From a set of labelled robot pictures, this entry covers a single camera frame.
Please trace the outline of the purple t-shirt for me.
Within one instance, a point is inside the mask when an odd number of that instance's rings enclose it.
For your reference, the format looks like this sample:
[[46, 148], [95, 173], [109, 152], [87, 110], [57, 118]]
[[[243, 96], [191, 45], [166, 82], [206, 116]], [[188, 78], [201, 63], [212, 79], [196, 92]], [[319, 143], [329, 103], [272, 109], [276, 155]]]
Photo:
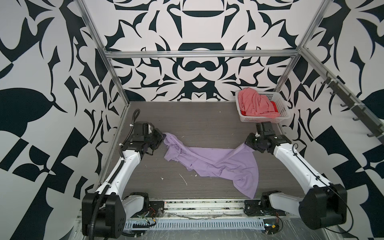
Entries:
[[259, 184], [259, 169], [254, 150], [244, 143], [235, 149], [187, 147], [171, 133], [166, 133], [164, 159], [179, 162], [188, 171], [201, 177], [231, 180], [246, 197], [255, 197]]

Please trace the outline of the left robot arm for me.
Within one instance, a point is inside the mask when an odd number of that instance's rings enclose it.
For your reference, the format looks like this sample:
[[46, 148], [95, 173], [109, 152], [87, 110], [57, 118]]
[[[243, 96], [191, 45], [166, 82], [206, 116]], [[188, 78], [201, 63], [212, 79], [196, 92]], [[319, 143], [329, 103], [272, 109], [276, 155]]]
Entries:
[[120, 158], [112, 172], [94, 193], [87, 193], [82, 200], [82, 232], [90, 240], [119, 238], [126, 220], [149, 204], [147, 194], [134, 193], [125, 199], [123, 193], [144, 155], [158, 149], [165, 134], [149, 122], [131, 126], [129, 136], [120, 144]]

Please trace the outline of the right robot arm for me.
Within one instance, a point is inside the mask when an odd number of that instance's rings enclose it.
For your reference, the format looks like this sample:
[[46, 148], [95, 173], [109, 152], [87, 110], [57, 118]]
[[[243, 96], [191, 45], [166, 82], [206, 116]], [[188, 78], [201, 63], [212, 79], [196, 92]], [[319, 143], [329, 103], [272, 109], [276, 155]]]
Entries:
[[316, 171], [285, 135], [275, 133], [272, 123], [257, 123], [256, 127], [256, 133], [250, 133], [245, 144], [260, 153], [268, 152], [276, 157], [298, 181], [305, 196], [294, 197], [281, 191], [264, 192], [259, 205], [247, 206], [245, 213], [248, 216], [289, 213], [300, 217], [311, 230], [344, 224], [350, 213], [347, 190]]

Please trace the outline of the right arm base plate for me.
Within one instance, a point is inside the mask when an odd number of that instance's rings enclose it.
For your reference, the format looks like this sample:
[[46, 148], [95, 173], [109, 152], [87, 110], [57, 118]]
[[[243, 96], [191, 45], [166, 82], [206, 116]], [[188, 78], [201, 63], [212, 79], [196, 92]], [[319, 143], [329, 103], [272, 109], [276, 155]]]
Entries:
[[261, 198], [259, 200], [245, 200], [244, 213], [248, 217], [257, 216], [286, 216], [286, 213], [281, 210], [274, 209], [269, 200]]

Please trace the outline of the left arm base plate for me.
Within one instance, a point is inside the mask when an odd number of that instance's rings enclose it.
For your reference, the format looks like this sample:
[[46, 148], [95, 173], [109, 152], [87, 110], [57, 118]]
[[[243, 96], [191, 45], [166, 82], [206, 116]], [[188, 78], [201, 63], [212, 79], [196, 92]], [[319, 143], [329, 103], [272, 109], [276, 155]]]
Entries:
[[152, 218], [161, 217], [164, 214], [165, 202], [164, 201], [150, 201], [148, 216]]

